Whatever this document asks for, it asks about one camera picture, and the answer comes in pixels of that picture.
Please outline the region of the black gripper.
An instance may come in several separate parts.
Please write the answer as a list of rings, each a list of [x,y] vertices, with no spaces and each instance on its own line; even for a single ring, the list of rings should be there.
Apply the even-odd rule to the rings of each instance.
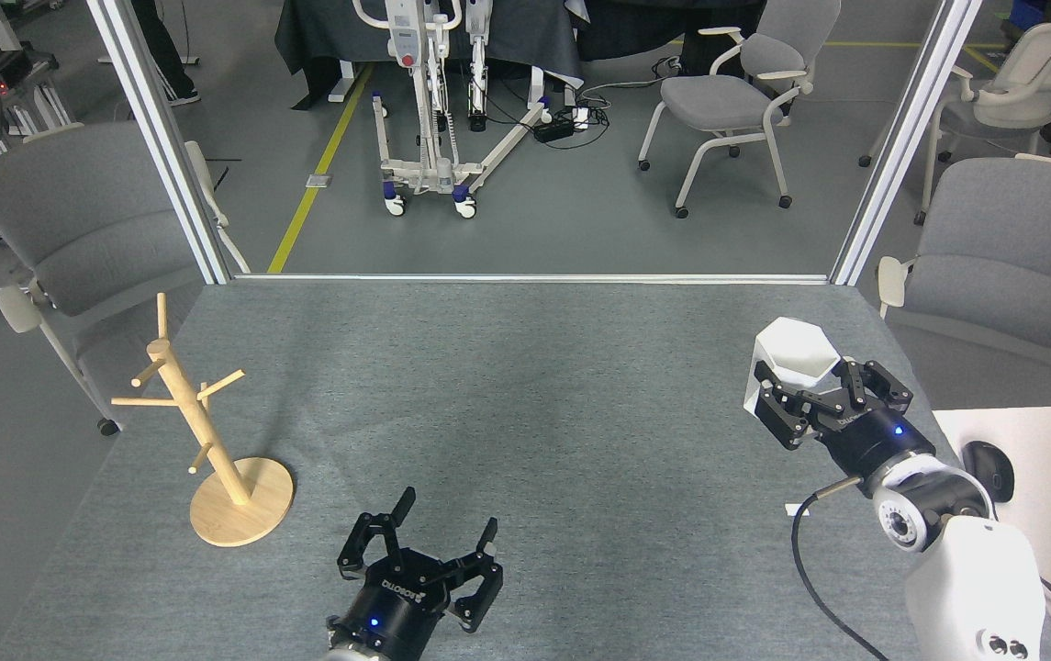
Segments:
[[[386,559],[366,569],[364,586],[346,614],[328,620],[329,660],[419,660],[446,607],[461,620],[463,632],[475,634],[495,602],[504,574],[495,561],[496,516],[488,519],[472,553],[442,564],[399,545],[397,530],[415,501],[415,488],[405,488],[391,513],[360,513],[346,537],[337,561],[346,580],[363,576],[364,552],[375,536],[384,539]],[[450,590],[475,578],[480,578],[475,593],[450,603]]]
[[[832,431],[843,415],[843,393],[790,389],[768,363],[755,363],[755,416],[790,451],[803,436],[820,434],[819,443],[846,476],[870,477],[883,464],[908,454],[935,455],[933,445],[904,419],[912,393],[889,369],[874,360],[844,357],[833,375],[848,398],[844,409],[868,411],[842,430]]]

